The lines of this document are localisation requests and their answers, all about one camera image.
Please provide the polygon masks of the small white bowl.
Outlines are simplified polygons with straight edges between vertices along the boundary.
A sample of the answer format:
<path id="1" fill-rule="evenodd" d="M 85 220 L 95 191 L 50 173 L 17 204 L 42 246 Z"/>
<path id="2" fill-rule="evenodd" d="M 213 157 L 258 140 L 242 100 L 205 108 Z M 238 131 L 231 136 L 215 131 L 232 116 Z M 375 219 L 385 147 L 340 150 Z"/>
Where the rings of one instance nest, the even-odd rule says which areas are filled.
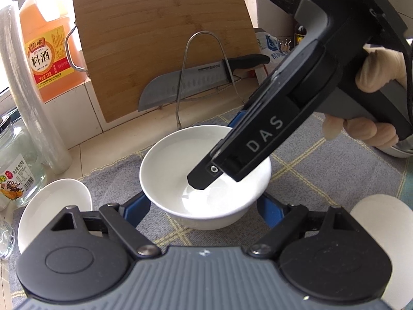
<path id="1" fill-rule="evenodd" d="M 76 179 L 60 179 L 38 191 L 25 207 L 18 225 L 20 253 L 23 253 L 41 230 L 69 205 L 76 205 L 80 211 L 92 210 L 89 189 Z"/>

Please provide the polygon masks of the white plate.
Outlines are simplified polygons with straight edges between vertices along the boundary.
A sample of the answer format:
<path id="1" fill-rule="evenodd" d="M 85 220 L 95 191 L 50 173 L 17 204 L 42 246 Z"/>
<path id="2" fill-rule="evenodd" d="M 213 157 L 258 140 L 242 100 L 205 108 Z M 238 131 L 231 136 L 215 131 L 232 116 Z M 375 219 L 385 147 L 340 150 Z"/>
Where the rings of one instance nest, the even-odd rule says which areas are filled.
<path id="1" fill-rule="evenodd" d="M 395 197 L 371 195 L 351 215 L 390 257 L 392 274 L 383 301 L 404 309 L 412 301 L 412 209 Z"/>

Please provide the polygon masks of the dark vinegar bottle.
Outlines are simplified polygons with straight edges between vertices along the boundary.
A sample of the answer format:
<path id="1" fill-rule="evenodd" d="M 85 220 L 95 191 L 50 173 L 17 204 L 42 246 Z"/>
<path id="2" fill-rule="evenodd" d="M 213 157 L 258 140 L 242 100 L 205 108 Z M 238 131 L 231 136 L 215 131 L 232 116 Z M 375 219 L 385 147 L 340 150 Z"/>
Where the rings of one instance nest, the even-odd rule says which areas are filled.
<path id="1" fill-rule="evenodd" d="M 307 30 L 301 24 L 296 23 L 294 29 L 294 46 L 297 46 L 305 38 Z"/>

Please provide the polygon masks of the metal binder clip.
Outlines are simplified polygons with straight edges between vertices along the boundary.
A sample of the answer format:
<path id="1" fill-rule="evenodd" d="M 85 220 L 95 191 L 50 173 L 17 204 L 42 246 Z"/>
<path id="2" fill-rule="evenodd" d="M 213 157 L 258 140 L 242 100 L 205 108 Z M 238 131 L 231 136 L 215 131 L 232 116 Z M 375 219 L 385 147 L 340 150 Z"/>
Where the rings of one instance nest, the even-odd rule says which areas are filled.
<path id="1" fill-rule="evenodd" d="M 279 49 L 284 54 L 288 54 L 291 51 L 291 39 L 288 37 L 279 39 Z"/>

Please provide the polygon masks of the clear glass mug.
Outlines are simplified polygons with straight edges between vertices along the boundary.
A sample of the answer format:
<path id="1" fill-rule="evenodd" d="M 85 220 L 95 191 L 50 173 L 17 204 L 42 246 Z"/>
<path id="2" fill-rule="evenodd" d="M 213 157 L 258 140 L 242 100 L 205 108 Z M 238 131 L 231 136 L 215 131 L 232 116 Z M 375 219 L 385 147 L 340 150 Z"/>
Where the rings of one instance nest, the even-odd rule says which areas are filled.
<path id="1" fill-rule="evenodd" d="M 4 219 L 0 220 L 0 258 L 7 260 L 15 246 L 15 231 Z"/>

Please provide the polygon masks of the white blue salt bag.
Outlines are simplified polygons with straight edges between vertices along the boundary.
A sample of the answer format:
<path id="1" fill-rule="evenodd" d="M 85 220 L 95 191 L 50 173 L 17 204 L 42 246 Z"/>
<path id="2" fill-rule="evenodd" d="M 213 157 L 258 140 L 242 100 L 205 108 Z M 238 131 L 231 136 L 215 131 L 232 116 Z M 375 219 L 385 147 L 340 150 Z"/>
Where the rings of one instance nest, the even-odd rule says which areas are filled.
<path id="1" fill-rule="evenodd" d="M 279 49 L 279 39 L 261 28 L 255 28 L 255 34 L 260 48 L 260 53 L 270 58 L 269 63 L 264 64 L 262 67 L 256 68 L 256 78 L 259 83 L 262 83 L 275 69 L 278 68 L 280 63 L 289 54 L 284 54 Z"/>

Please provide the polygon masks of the grey checked table mat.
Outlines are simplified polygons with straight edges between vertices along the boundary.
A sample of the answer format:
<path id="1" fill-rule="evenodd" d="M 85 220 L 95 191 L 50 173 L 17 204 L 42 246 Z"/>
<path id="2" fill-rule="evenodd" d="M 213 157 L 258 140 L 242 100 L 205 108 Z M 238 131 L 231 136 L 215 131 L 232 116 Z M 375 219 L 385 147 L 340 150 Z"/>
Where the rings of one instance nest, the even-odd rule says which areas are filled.
<path id="1" fill-rule="evenodd" d="M 353 208 L 359 200 L 386 194 L 412 203 L 412 160 L 396 159 L 355 141 L 346 133 L 326 141 L 321 114 L 313 114 L 271 157 L 272 196 L 285 204 L 304 204 L 313 211 L 331 205 Z M 140 191 L 139 166 L 147 150 L 175 131 L 174 108 L 147 113 L 74 146 L 65 177 L 89 188 L 94 206 L 125 202 Z M 248 246 L 267 232 L 257 210 L 230 227 L 197 231 L 153 207 L 139 231 L 158 246 Z"/>

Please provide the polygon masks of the glass jar with label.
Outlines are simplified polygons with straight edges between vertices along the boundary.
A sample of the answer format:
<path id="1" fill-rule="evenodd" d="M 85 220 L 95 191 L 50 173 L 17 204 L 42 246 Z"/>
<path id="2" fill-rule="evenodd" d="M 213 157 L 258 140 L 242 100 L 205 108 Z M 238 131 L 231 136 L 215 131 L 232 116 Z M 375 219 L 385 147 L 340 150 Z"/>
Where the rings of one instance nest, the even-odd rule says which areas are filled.
<path id="1" fill-rule="evenodd" d="M 22 120 L 1 117 L 1 201 L 28 205 L 45 185 L 40 156 Z"/>

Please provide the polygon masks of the clear plastic wrap roll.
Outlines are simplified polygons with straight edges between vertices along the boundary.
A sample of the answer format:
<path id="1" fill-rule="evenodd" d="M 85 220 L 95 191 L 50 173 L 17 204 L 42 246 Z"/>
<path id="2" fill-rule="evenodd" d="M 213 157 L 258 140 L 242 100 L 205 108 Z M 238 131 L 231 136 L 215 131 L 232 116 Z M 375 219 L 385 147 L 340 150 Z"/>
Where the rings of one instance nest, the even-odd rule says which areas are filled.
<path id="1" fill-rule="evenodd" d="M 64 173 L 72 165 L 72 156 L 45 112 L 43 100 L 31 75 L 17 2 L 11 2 L 1 9 L 1 59 L 12 98 L 34 145 L 54 173 Z"/>

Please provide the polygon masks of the bamboo cutting board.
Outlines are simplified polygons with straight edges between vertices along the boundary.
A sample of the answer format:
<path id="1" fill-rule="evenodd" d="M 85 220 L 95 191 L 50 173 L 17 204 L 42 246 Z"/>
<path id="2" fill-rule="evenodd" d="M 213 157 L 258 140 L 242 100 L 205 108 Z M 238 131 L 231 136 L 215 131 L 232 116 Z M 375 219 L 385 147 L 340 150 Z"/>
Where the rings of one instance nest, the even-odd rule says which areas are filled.
<path id="1" fill-rule="evenodd" d="M 244 0 L 73 0 L 83 56 L 107 122 L 137 111 L 155 77 L 259 51 Z"/>

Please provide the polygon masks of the orange cooking wine jug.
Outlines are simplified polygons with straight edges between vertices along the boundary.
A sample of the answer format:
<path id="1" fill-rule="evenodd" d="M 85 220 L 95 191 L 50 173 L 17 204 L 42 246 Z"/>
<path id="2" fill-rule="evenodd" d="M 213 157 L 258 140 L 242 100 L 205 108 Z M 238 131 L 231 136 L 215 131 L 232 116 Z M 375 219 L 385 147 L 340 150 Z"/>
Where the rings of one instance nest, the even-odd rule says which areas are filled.
<path id="1" fill-rule="evenodd" d="M 63 0 L 25 0 L 20 8 L 20 23 L 27 62 L 44 102 L 85 81 L 86 73 L 70 65 L 81 64 L 82 55 L 74 39 L 67 38 L 73 25 Z"/>

